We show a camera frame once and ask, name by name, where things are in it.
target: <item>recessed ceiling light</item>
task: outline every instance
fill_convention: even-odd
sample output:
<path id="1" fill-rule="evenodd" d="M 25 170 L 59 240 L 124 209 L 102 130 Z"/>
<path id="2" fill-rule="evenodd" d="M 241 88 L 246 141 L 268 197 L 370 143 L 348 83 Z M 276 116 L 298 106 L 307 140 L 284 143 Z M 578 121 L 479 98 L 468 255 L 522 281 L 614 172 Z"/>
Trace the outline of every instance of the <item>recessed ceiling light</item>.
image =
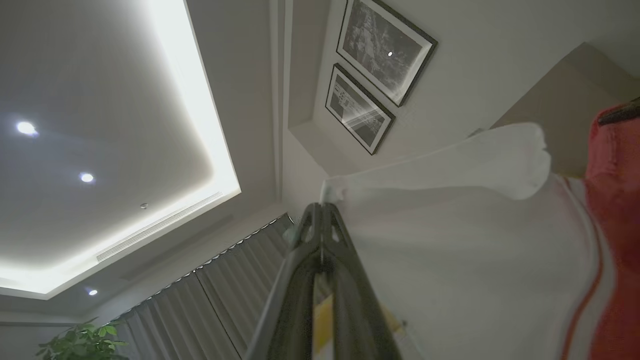
<path id="1" fill-rule="evenodd" d="M 90 183 L 93 181 L 93 175 L 89 174 L 88 172 L 81 172 L 80 173 L 80 180 L 86 182 L 86 183 Z"/>
<path id="2" fill-rule="evenodd" d="M 16 125 L 16 128 L 18 129 L 18 131 L 25 135 L 35 136 L 38 134 L 35 126 L 33 126 L 30 122 L 21 121 Z"/>

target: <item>white wall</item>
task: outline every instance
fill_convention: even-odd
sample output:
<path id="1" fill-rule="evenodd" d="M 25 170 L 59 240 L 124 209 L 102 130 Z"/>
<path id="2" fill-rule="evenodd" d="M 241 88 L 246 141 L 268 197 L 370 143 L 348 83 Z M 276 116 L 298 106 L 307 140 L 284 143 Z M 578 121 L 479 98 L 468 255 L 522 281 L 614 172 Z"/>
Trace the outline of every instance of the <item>white wall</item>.
<path id="1" fill-rule="evenodd" d="M 385 0 L 439 41 L 401 107 L 335 51 L 346 0 L 332 0 L 313 121 L 357 170 L 422 154 L 489 128 L 560 59 L 584 41 L 637 21 L 633 0 Z M 397 115 L 379 152 L 367 151 L 324 108 L 330 73 L 342 64 Z"/>
<path id="2" fill-rule="evenodd" d="M 69 327 L 0 325 L 0 359 L 35 359 L 38 344 L 48 343 Z"/>
<path id="3" fill-rule="evenodd" d="M 328 175 L 288 129 L 284 129 L 282 140 L 282 202 L 289 216 L 297 219 L 307 205 L 320 199 Z"/>

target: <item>red garment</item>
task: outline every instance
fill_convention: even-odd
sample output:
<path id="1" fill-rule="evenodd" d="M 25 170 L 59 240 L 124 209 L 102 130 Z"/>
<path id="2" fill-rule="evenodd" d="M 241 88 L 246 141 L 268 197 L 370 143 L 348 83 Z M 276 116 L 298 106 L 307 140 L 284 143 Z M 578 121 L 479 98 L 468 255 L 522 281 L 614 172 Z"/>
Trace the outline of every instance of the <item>red garment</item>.
<path id="1" fill-rule="evenodd" d="M 640 359 L 640 106 L 601 124 L 620 108 L 599 114 L 589 136 L 587 201 L 616 265 L 614 293 L 591 345 L 596 360 Z"/>

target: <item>potted plant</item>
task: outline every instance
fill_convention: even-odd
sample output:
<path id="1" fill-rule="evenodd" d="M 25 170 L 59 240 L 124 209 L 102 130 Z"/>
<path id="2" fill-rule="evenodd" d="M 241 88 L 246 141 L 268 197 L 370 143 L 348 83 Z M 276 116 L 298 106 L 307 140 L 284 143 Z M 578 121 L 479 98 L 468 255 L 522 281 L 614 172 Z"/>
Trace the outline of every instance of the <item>potted plant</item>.
<path id="1" fill-rule="evenodd" d="M 37 357 L 42 360 L 112 360 L 127 359 L 116 354 L 116 347 L 126 345 L 122 341 L 107 339 L 107 334 L 116 336 L 116 322 L 102 327 L 91 324 L 96 318 L 72 327 L 64 336 L 56 336 L 46 344 L 39 344 Z"/>

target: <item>wall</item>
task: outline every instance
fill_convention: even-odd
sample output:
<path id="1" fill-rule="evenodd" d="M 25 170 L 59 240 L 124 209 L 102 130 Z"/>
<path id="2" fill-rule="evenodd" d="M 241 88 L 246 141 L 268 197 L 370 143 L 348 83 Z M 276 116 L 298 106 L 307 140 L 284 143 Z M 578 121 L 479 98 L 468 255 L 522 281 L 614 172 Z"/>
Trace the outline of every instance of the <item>wall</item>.
<path id="1" fill-rule="evenodd" d="M 572 49 L 636 20 L 627 0 L 385 2 L 439 45 L 407 103 L 396 108 L 336 53 L 346 0 L 331 2 L 312 120 L 321 130 L 318 142 L 330 139 L 354 171 L 431 152 L 489 128 Z M 374 156 L 324 108 L 335 62 L 397 116 Z"/>
<path id="2" fill-rule="evenodd" d="M 587 166 L 594 117 L 638 95 L 640 81 L 590 45 L 582 44 L 551 68 L 493 127 L 539 124 L 552 156 L 552 171 L 580 177 Z"/>
<path id="3" fill-rule="evenodd" d="M 68 327 L 0 325 L 0 359 L 35 359 L 38 344 L 47 343 Z"/>
<path id="4" fill-rule="evenodd" d="M 302 216 L 307 205 L 320 199 L 322 182 L 328 174 L 287 129 L 283 136 L 282 160 L 282 202 L 295 220 Z"/>

